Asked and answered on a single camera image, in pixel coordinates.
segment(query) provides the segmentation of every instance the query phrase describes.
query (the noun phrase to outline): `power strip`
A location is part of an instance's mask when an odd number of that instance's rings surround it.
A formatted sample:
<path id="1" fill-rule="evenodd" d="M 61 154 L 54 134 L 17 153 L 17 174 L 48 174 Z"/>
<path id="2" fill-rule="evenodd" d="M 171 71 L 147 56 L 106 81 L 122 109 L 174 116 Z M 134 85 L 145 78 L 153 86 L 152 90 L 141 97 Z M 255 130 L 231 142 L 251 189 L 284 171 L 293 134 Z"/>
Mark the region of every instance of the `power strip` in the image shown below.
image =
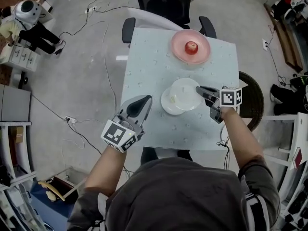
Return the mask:
<path id="1" fill-rule="evenodd" d="M 262 39 L 263 49 L 265 51 L 268 51 L 268 43 L 265 41 L 265 39 Z"/>
<path id="2" fill-rule="evenodd" d="M 90 13 L 90 12 L 92 12 L 94 10 L 96 10 L 96 6 L 93 6 L 93 7 L 89 8 L 89 11 L 88 11 L 88 9 L 86 9 L 85 13 Z"/>
<path id="3" fill-rule="evenodd" d="M 65 120 L 66 120 L 66 121 L 69 120 L 69 122 L 70 122 L 70 123 L 73 123 L 73 124 L 76 123 L 76 119 L 75 119 L 75 118 L 72 118 L 72 117 L 70 117 L 70 116 L 66 116 L 66 117 L 65 117 Z"/>

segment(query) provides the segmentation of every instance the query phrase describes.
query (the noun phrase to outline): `white plate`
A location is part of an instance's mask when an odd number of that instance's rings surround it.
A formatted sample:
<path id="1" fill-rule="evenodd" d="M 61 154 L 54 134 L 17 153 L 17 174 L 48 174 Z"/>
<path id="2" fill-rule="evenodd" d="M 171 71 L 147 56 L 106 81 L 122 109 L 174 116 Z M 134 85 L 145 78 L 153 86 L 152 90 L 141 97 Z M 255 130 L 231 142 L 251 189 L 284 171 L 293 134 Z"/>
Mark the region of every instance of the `white plate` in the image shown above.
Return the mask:
<path id="1" fill-rule="evenodd" d="M 175 81 L 170 90 L 170 98 L 173 103 L 181 110 L 193 110 L 203 102 L 196 92 L 198 82 L 190 78 L 181 78 Z"/>
<path id="2" fill-rule="evenodd" d="M 177 115 L 180 115 L 180 114 L 183 114 L 185 112 L 185 110 L 181 110 L 179 109 L 172 101 L 171 101 L 171 98 L 170 98 L 170 89 L 171 87 L 167 88 L 161 98 L 160 98 L 160 103 L 163 107 L 163 109 L 171 114 L 171 115 L 174 115 L 174 116 L 177 116 Z"/>

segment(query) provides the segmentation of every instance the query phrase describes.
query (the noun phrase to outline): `red apple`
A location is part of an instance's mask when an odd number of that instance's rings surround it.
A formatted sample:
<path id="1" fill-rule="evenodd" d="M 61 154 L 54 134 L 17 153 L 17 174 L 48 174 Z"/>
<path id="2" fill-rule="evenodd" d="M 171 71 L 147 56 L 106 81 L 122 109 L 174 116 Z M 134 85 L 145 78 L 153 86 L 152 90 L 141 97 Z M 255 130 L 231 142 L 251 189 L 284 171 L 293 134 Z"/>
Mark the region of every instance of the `red apple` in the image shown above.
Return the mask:
<path id="1" fill-rule="evenodd" d="M 189 55 L 195 55 L 198 52 L 198 45 L 193 41 L 189 41 L 185 44 L 185 52 Z"/>

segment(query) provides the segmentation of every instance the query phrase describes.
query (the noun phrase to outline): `table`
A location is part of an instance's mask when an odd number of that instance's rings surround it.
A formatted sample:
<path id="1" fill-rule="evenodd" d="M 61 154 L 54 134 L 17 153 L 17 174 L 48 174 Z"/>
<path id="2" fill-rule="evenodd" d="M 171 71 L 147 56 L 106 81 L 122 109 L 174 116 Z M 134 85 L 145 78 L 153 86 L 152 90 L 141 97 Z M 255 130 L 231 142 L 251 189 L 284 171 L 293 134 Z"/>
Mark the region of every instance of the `table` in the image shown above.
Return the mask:
<path id="1" fill-rule="evenodd" d="M 145 135 L 137 146 L 189 150 L 224 150 L 220 141 L 223 123 L 209 117 L 209 107 L 200 105 L 178 116 L 161 106 L 163 91 L 179 78 L 192 78 L 200 85 L 217 89 L 239 86 L 239 70 L 234 44 L 207 38 L 211 54 L 201 65 L 188 65 L 171 52 L 176 31 L 135 28 L 129 50 L 122 101 L 143 94 L 153 97 L 153 105 L 143 127 Z"/>

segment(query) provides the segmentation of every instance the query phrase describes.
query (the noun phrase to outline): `black chair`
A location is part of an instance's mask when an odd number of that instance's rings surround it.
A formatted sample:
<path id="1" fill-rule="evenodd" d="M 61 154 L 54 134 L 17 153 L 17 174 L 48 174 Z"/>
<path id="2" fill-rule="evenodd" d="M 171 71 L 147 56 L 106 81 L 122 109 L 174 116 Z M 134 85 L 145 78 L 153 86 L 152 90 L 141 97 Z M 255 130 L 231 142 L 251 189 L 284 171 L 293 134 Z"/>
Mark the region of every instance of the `black chair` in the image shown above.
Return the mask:
<path id="1" fill-rule="evenodd" d="M 239 79 L 247 84 L 242 88 L 242 104 L 240 117 L 251 118 L 247 127 L 250 131 L 256 129 L 262 120 L 264 112 L 264 97 L 258 83 L 248 74 L 239 71 Z"/>
<path id="2" fill-rule="evenodd" d="M 190 29 L 187 24 L 190 22 L 189 7 L 191 0 L 138 0 L 138 3 L 141 10 L 164 17 L 184 29 Z M 200 16 L 199 20 L 202 26 L 200 33 L 216 39 L 216 32 L 210 20 L 204 16 Z M 122 28 L 123 43 L 131 42 L 135 24 L 135 18 L 125 20 Z"/>
<path id="3" fill-rule="evenodd" d="M 138 0 L 142 10 L 160 15 L 175 24 L 189 28 L 189 6 L 191 0 Z"/>

